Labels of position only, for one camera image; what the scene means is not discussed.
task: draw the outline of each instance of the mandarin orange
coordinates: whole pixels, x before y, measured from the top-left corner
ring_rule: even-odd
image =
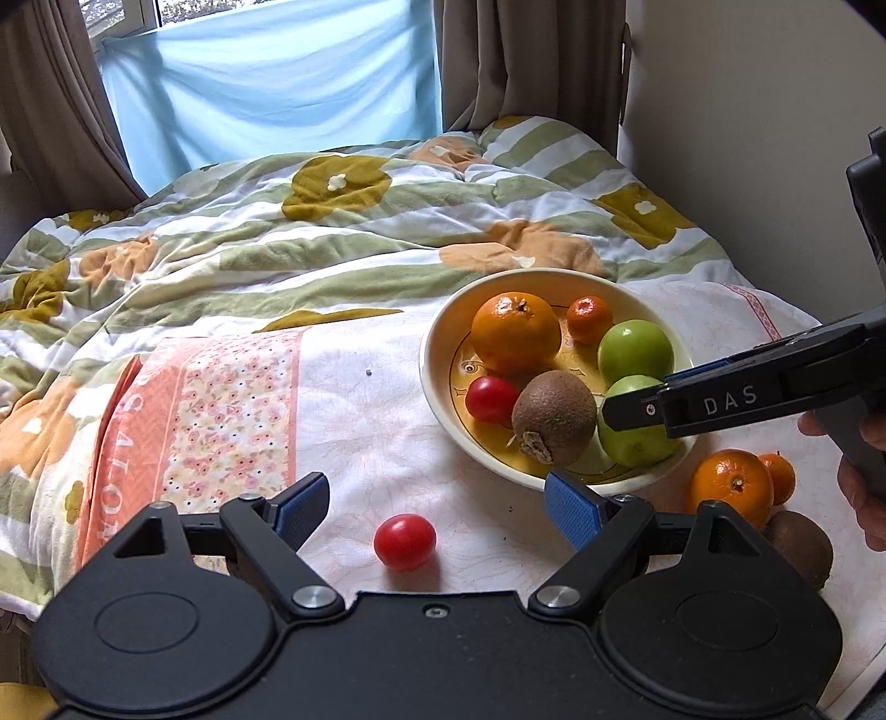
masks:
[[[612,308],[609,303],[595,295],[578,298],[566,310],[569,335],[582,345],[599,345],[612,323]]]
[[[746,450],[718,450],[702,460],[692,475],[686,512],[704,500],[729,503],[755,528],[763,527],[773,508],[773,481],[763,461]]]
[[[797,487],[797,474],[794,466],[777,452],[768,452],[761,455],[760,459],[769,476],[773,479],[773,505],[784,505],[794,494]]]
[[[470,324],[470,341],[478,357],[487,370],[501,375],[547,369],[562,339],[554,310],[529,293],[490,298]]]

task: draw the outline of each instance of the metal pivot screw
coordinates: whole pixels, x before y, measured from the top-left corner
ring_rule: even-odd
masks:
[[[307,610],[318,610],[332,605],[337,597],[338,594],[326,585],[306,585],[293,592],[292,602]]]
[[[545,607],[570,607],[581,600],[581,593],[569,585],[547,585],[535,598]]]

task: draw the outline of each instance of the red cherry tomato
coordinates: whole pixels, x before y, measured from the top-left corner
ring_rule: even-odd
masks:
[[[378,526],[372,546],[386,567],[406,573],[421,567],[432,556],[437,533],[421,515],[394,515]]]
[[[506,380],[484,375],[468,386],[464,406],[470,416],[480,422],[510,426],[510,413],[519,396],[520,391]]]

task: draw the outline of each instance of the green apple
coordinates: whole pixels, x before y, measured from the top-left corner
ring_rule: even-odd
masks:
[[[653,385],[658,385],[655,378],[628,375],[610,387],[606,391],[606,397],[631,393]],[[606,425],[603,413],[597,416],[597,436],[603,451],[612,460],[631,468],[654,465],[669,458],[680,447],[680,441],[668,437],[662,425],[617,431]]]
[[[628,375],[663,380],[673,372],[673,347],[665,331],[649,320],[613,325],[600,340],[597,367],[607,385]]]

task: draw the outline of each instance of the finger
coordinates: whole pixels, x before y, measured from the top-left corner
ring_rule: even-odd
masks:
[[[868,415],[859,426],[861,439],[878,450],[886,450],[886,415]]]
[[[819,421],[815,419],[812,411],[804,412],[797,421],[797,429],[804,435],[826,435],[825,429],[819,425]]]
[[[883,552],[886,550],[886,540],[883,540],[881,537],[865,533],[865,542],[874,552]]]
[[[852,506],[852,510],[858,510],[865,504],[867,500],[865,481],[846,458],[840,460],[840,467],[836,471],[836,483]]]
[[[869,497],[867,502],[855,511],[855,519],[868,535],[886,540],[886,505],[879,500]]]

